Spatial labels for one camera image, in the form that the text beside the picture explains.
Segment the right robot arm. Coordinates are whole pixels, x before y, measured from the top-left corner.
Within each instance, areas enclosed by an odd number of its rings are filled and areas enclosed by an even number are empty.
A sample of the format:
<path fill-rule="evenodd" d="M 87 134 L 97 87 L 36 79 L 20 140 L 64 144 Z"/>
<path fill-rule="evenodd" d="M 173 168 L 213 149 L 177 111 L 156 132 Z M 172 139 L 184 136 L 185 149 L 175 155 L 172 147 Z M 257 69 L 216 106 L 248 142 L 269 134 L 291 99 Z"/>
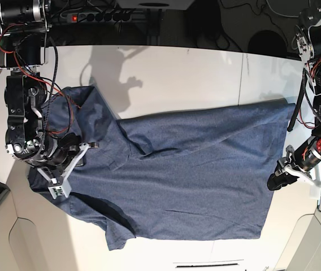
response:
<path fill-rule="evenodd" d="M 6 151 L 46 171 L 86 164 L 81 137 L 70 131 L 90 87 L 57 90 L 37 67 L 46 64 L 50 1 L 0 1 L 0 68 L 10 70 L 4 91 L 8 109 Z"/>

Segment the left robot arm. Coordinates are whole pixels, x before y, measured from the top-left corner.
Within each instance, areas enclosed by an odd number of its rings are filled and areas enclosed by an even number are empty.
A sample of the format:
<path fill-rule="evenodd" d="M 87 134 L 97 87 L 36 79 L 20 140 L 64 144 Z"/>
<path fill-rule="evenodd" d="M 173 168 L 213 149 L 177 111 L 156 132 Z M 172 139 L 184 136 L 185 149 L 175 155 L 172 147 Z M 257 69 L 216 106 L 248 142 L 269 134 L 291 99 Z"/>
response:
<path fill-rule="evenodd" d="M 299 148 L 288 146 L 286 156 L 277 161 L 277 166 L 267 181 L 270 191 L 276 191 L 296 181 L 305 181 L 321 187 L 310 176 L 310 171 L 321 162 L 321 1 L 312 1 L 302 10 L 295 26 L 295 39 L 299 56 L 304 64 L 297 103 L 287 130 L 293 130 L 301 118 L 301 104 L 307 103 L 314 114 L 315 125 L 311 136 Z"/>

